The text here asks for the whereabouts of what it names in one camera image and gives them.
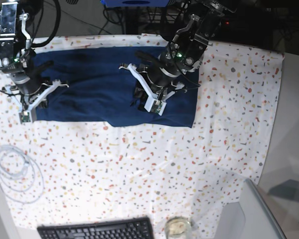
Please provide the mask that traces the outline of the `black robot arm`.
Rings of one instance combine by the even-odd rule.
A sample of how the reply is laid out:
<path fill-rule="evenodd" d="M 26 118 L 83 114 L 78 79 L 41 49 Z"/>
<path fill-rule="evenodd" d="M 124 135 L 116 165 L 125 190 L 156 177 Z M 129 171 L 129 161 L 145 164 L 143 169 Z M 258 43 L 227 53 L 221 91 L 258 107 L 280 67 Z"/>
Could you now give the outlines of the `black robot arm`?
<path fill-rule="evenodd" d="M 9 75 L 22 95 L 30 96 L 40 91 L 46 80 L 41 73 L 53 65 L 48 61 L 34 66 L 35 48 L 44 47 L 56 36 L 61 19 L 59 1 L 54 1 L 56 20 L 50 36 L 42 43 L 34 43 L 37 30 L 28 33 L 34 17 L 43 13 L 42 0 L 8 0 L 0 8 L 0 71 Z"/>
<path fill-rule="evenodd" d="M 158 57 L 143 51 L 135 52 L 138 58 L 149 62 L 139 66 L 130 63 L 125 67 L 137 80 L 134 98 L 140 101 L 140 111 L 162 115 L 167 100 L 174 94 L 200 87 L 186 74 L 199 69 L 210 39 L 221 26 L 224 12 L 234 13 L 238 5 L 237 0 L 186 3 L 184 26 L 175 32 Z"/>

